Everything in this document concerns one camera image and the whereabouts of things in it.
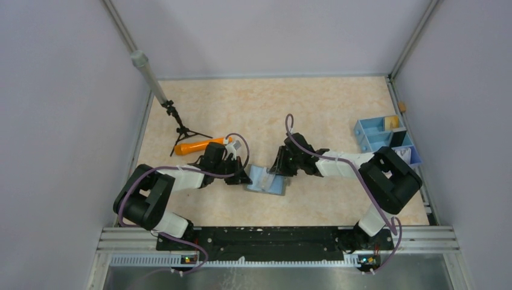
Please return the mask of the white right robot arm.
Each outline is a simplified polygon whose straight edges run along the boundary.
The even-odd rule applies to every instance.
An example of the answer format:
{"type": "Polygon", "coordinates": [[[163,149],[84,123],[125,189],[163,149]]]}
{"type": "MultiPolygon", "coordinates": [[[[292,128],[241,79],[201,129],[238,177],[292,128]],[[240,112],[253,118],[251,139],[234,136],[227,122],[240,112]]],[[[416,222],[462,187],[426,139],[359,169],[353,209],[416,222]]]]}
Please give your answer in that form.
{"type": "Polygon", "coordinates": [[[396,235],[402,232],[397,215],[423,185],[414,169],[390,147],[370,153],[314,150],[303,135],[294,133],[279,147],[269,173],[291,177],[300,170],[310,176],[355,178],[361,183],[371,201],[354,227],[354,241],[362,249],[376,244],[384,227],[396,235]]]}

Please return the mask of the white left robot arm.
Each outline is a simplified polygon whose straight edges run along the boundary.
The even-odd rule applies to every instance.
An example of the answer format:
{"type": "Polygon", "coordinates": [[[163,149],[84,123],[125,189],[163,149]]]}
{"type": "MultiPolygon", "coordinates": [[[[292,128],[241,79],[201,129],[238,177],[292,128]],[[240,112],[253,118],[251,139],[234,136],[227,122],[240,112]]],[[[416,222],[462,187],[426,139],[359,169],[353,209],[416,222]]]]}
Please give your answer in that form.
{"type": "Polygon", "coordinates": [[[209,143],[195,163],[176,167],[137,166],[114,201],[114,213],[119,221],[127,219],[145,230],[170,235],[173,245],[186,250],[193,244],[194,234],[189,230],[193,223],[167,209],[171,194],[205,188],[215,179],[228,185],[251,184],[237,153],[240,146],[239,140],[227,139],[209,143]]]}

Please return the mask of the silver VIP card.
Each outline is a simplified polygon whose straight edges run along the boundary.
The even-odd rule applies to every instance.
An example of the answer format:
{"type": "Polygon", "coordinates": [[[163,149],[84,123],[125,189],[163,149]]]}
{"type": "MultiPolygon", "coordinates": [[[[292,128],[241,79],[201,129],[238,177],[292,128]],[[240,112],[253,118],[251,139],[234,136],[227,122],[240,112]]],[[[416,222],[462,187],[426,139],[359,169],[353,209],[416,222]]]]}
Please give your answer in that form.
{"type": "Polygon", "coordinates": [[[275,177],[276,175],[267,172],[263,172],[260,175],[259,186],[262,189],[262,191],[267,192],[271,189],[275,177]]]}

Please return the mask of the grey leather card holder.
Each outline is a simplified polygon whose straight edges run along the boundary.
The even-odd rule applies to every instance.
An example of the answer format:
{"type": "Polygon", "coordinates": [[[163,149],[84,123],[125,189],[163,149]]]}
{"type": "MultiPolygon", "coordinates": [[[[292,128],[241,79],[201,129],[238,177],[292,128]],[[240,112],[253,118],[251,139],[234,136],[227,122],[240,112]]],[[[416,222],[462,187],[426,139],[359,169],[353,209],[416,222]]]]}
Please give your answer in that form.
{"type": "Polygon", "coordinates": [[[267,167],[251,164],[249,167],[249,178],[252,184],[245,185],[246,191],[275,196],[284,196],[286,194],[287,178],[270,173],[267,167]]]}

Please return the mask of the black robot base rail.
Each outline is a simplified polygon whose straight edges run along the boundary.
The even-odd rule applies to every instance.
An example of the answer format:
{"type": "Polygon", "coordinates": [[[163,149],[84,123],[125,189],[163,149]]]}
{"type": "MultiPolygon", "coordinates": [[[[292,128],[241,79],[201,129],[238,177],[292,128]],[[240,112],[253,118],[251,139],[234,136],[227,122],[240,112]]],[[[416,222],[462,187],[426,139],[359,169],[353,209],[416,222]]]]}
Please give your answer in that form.
{"type": "Polygon", "coordinates": [[[393,250],[390,230],[369,237],[354,227],[194,227],[179,243],[158,235],[158,251],[205,252],[210,262],[320,262],[343,260],[356,251],[393,250]]]}

